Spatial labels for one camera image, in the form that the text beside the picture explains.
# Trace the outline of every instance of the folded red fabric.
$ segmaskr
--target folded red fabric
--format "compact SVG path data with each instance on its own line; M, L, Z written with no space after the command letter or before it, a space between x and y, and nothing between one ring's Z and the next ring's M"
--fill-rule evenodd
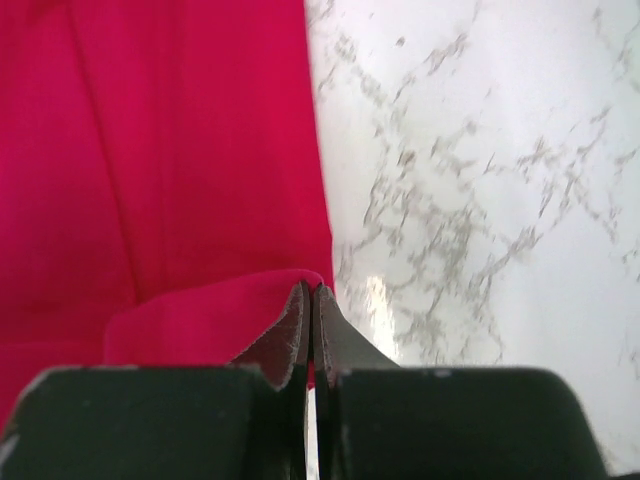
M49 366L228 361L331 281L305 35L302 1L5 2L0 422Z

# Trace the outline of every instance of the red cloth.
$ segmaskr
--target red cloth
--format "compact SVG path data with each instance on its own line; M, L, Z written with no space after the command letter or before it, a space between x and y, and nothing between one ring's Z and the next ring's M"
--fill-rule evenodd
M0 424L105 331L115 363L246 348L332 279L302 1L0 3L0 226Z

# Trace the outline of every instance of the white marble surface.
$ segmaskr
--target white marble surface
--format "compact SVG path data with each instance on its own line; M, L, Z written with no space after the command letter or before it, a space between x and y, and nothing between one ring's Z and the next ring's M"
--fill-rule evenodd
M640 2L307 12L347 317L406 365L554 370L640 469Z

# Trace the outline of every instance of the marble countertop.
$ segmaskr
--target marble countertop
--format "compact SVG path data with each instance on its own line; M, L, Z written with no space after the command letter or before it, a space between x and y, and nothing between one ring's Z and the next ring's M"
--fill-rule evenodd
M640 1L307 0L337 297L404 365L530 365L640 469Z

